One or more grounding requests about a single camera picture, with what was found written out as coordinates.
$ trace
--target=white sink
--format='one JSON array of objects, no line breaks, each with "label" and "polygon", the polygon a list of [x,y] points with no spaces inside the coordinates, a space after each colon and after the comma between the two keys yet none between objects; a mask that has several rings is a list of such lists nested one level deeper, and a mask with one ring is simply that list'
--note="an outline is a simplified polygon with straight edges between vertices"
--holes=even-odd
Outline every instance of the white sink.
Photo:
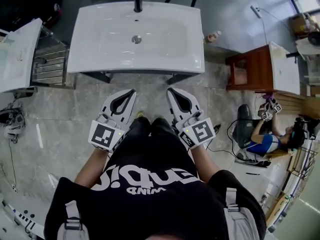
[{"label": "white sink", "polygon": [[0,62],[0,93],[29,87],[41,25],[37,18],[7,35],[14,42],[8,45],[7,56]]},{"label": "white sink", "polygon": [[199,9],[143,2],[137,13],[134,6],[113,2],[80,8],[67,71],[205,71]]}]

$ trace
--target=black t-shirt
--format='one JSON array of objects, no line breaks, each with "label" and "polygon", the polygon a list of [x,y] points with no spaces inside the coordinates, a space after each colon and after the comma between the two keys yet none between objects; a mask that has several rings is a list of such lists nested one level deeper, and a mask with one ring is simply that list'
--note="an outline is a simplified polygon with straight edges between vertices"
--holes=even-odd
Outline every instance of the black t-shirt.
[{"label": "black t-shirt", "polygon": [[57,239],[67,219],[65,204],[72,200],[91,240],[144,240],[156,234],[229,239],[223,210],[227,187],[237,189],[237,203],[250,209],[260,239],[265,236],[264,213],[235,176],[221,170],[205,184],[182,143],[174,140],[125,138],[100,178],[94,190],[60,179],[45,221],[47,240]]}]

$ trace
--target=wall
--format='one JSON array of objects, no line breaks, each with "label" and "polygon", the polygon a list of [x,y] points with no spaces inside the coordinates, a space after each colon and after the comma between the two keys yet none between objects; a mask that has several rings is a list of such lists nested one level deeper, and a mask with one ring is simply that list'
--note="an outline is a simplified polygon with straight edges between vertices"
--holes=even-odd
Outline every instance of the wall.
[{"label": "wall", "polygon": [[314,119],[320,118],[320,98],[306,97],[302,112]]},{"label": "wall", "polygon": [[320,158],[316,158],[313,171],[287,216],[275,231],[279,240],[318,240],[320,228]]}]

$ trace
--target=drain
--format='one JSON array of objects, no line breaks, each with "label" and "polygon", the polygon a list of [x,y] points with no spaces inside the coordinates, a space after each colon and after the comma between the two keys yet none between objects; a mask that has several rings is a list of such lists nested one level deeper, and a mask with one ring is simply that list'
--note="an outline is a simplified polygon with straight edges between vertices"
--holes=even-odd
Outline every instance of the drain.
[{"label": "drain", "polygon": [[142,41],[142,38],[140,35],[134,35],[131,39],[132,43],[135,43],[136,45],[137,44],[140,44],[141,41]]}]

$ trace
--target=blue shirt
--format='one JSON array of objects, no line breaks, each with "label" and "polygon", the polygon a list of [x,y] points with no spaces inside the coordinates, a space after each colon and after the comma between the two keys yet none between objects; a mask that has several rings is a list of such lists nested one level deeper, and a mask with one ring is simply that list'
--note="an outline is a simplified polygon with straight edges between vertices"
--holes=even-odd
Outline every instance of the blue shirt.
[{"label": "blue shirt", "polygon": [[250,141],[249,148],[246,150],[251,153],[266,154],[280,148],[281,142],[274,134],[267,134],[263,136],[262,144],[257,144]]}]

